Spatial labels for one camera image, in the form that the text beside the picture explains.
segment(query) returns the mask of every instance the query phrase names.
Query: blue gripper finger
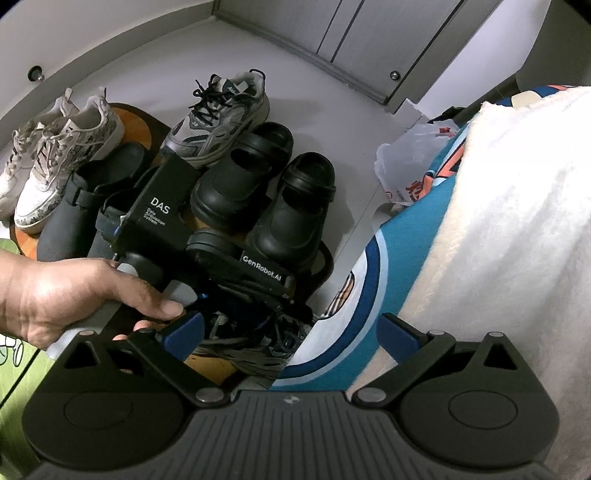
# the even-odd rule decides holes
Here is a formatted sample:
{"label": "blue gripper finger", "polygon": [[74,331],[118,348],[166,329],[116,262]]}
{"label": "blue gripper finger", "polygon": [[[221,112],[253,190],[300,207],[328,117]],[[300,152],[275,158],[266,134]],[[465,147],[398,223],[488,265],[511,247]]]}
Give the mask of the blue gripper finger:
{"label": "blue gripper finger", "polygon": [[376,325],[378,343],[401,364],[427,343],[427,335],[411,327],[396,315],[383,313]]}
{"label": "blue gripper finger", "polygon": [[184,318],[176,320],[160,333],[160,345],[164,350],[184,362],[203,341],[203,315],[196,312],[187,313]]}

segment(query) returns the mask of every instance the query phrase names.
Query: cabinet door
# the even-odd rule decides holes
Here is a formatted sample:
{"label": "cabinet door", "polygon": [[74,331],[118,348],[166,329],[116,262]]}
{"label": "cabinet door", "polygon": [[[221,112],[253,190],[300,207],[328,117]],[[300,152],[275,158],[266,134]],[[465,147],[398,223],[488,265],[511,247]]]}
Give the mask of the cabinet door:
{"label": "cabinet door", "polygon": [[219,11],[316,53],[339,0],[222,0]]}
{"label": "cabinet door", "polygon": [[398,71],[402,79],[459,3],[359,0],[331,61],[366,84],[376,100],[384,101],[398,84],[390,72]]}

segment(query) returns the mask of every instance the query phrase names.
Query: cabinet knob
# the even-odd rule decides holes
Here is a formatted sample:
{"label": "cabinet knob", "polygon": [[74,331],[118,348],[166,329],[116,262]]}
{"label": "cabinet knob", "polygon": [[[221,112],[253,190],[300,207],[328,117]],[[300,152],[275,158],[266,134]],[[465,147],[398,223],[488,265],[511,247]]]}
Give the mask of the cabinet knob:
{"label": "cabinet knob", "polygon": [[35,65],[31,67],[29,73],[27,73],[27,78],[29,82],[42,82],[45,80],[45,75],[43,75],[43,69],[39,65]]}

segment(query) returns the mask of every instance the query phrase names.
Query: white sneaker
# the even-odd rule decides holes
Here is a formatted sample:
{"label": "white sneaker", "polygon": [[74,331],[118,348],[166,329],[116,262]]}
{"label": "white sneaker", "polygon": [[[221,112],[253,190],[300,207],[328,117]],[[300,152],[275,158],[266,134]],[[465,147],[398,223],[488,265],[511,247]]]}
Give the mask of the white sneaker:
{"label": "white sneaker", "polygon": [[41,113],[12,133],[12,150],[5,158],[0,158],[0,218],[7,218],[14,213],[18,197],[29,178],[37,143],[42,130],[57,118],[64,118],[78,113],[76,105],[70,101],[72,89],[56,99],[52,109]]}
{"label": "white sneaker", "polygon": [[123,138],[121,119],[106,101],[106,89],[91,96],[70,118],[43,130],[31,175],[18,199],[14,223],[39,233],[63,197],[68,176],[90,161],[104,159]]}

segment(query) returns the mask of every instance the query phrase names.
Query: sneaker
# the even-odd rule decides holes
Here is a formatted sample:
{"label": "sneaker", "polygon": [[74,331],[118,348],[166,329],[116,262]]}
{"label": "sneaker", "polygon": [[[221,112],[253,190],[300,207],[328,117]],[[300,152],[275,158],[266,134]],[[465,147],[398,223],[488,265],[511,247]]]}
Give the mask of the sneaker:
{"label": "sneaker", "polygon": [[70,118],[60,117],[42,131],[31,175],[18,199],[16,226],[39,233],[60,203],[68,176],[90,161],[105,158],[123,138],[121,119],[106,101],[106,89],[91,96]]}
{"label": "sneaker", "polygon": [[8,158],[0,158],[0,166],[4,166],[0,174],[0,218],[7,218],[14,213],[33,167],[34,154],[43,129],[58,118],[78,113],[76,105],[70,101],[71,95],[72,89],[66,89],[66,94],[56,99],[51,110],[33,117],[12,133],[12,150]]}
{"label": "sneaker", "polygon": [[273,315],[248,332],[219,312],[208,323],[195,355],[223,358],[248,375],[271,380],[279,377],[311,329],[284,315]]}
{"label": "sneaker", "polygon": [[265,74],[252,69],[233,79],[212,75],[209,85],[193,95],[200,98],[191,112],[174,127],[163,148],[174,151],[193,167],[218,160],[244,129],[263,123],[269,115]]}

